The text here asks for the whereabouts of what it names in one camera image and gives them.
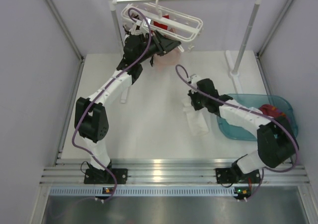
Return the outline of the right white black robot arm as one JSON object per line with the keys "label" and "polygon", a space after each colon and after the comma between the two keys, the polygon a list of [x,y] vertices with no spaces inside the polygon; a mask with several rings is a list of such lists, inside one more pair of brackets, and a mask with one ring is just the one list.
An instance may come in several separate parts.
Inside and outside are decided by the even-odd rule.
{"label": "right white black robot arm", "polygon": [[220,95],[209,78],[197,80],[192,77],[186,83],[191,88],[188,96],[194,110],[205,108],[256,137],[257,149],[240,157],[230,167],[236,182],[245,182],[250,173],[258,169],[274,170],[291,156],[298,155],[299,145],[286,117],[274,118],[241,105],[229,95]]}

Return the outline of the white sock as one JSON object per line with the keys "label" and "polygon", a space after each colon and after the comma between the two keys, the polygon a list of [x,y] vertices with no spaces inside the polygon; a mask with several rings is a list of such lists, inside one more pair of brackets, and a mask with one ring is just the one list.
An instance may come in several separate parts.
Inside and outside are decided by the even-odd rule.
{"label": "white sock", "polygon": [[189,97],[182,99],[182,104],[191,134],[196,137],[208,134],[209,129],[204,116],[200,110],[194,109],[191,99]]}

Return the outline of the white plastic clip hanger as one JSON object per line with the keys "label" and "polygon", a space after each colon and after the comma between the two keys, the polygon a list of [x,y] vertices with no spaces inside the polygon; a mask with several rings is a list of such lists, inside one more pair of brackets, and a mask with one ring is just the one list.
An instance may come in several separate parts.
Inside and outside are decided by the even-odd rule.
{"label": "white plastic clip hanger", "polygon": [[[122,20],[126,25],[132,25],[132,20],[147,20],[146,18],[150,18],[152,24],[148,27],[151,31],[157,30],[165,37],[180,41],[179,50],[181,52],[193,50],[193,41],[202,32],[203,21],[192,15],[161,6],[159,1],[137,0],[127,4],[121,12]],[[163,18],[166,14],[169,15],[169,19]],[[168,30],[154,26],[153,21],[167,25]]]}

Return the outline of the pink sock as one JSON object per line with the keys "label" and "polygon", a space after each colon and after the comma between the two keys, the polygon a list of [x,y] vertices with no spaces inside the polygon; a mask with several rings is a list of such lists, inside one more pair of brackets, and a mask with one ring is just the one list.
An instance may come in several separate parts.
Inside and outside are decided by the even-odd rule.
{"label": "pink sock", "polygon": [[159,56],[154,56],[154,66],[155,67],[165,67],[165,66],[175,66],[179,63],[181,52],[178,49],[174,49],[171,52]]}

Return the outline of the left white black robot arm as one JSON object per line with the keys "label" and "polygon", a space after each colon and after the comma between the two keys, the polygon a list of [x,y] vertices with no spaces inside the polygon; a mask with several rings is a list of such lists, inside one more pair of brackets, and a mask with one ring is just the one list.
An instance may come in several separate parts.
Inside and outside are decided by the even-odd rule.
{"label": "left white black robot arm", "polygon": [[164,56],[181,45],[158,31],[128,35],[123,58],[111,78],[88,98],[76,101],[74,135],[82,137],[90,155],[88,168],[83,171],[85,184],[124,184],[128,170],[112,168],[105,136],[109,130],[107,109],[124,90],[135,83],[143,71],[141,63],[154,55]]}

